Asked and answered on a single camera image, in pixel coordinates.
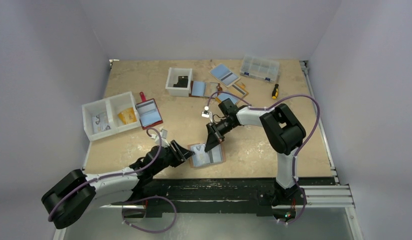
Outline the pink card holder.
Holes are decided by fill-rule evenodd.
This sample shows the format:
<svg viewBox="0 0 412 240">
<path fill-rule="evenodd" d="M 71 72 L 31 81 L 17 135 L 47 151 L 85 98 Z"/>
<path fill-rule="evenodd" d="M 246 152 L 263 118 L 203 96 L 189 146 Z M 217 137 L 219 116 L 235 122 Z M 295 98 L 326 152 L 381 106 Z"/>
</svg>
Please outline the pink card holder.
<svg viewBox="0 0 412 240">
<path fill-rule="evenodd" d="M 188 149 L 194 152 L 194 155 L 189 158 L 190 167 L 194 169 L 217 165 L 226 161 L 225 150 L 222 145 L 218 145 L 208 152 L 205 152 L 204 143 L 188 145 Z"/>
</svg>

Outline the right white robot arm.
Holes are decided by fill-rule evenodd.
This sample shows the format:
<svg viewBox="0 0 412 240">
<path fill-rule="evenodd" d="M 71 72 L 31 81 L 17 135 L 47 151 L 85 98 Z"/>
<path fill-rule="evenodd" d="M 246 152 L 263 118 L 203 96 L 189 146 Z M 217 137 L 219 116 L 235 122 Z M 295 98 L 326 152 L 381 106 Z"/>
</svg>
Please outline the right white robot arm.
<svg viewBox="0 0 412 240">
<path fill-rule="evenodd" d="M 218 123 L 208 123 L 208 138 L 204 151 L 220 145 L 225 134 L 238 126 L 262 127 L 272 148 L 277 153 L 277 175 L 274 193 L 267 195 L 273 206 L 291 202 L 299 187 L 296 185 L 296 153 L 303 144 L 306 131 L 291 109 L 284 103 L 271 110 L 257 110 L 250 106 L 237 107 L 226 99 L 219 105 L 224 114 Z"/>
</svg>

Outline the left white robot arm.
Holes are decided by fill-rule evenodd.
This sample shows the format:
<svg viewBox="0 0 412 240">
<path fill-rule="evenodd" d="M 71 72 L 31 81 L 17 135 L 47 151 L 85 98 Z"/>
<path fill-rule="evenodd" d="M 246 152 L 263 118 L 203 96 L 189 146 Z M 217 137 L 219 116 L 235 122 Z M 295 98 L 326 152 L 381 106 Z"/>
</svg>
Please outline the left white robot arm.
<svg viewBox="0 0 412 240">
<path fill-rule="evenodd" d="M 128 202 L 138 204 L 143 187 L 154 175 L 167 167 L 178 167 L 194 156 L 176 141 L 168 146 L 156 145 L 126 168 L 102 174 L 85 174 L 81 169 L 69 172 L 41 198 L 48 220 L 57 229 L 64 229 L 94 208 Z"/>
</svg>

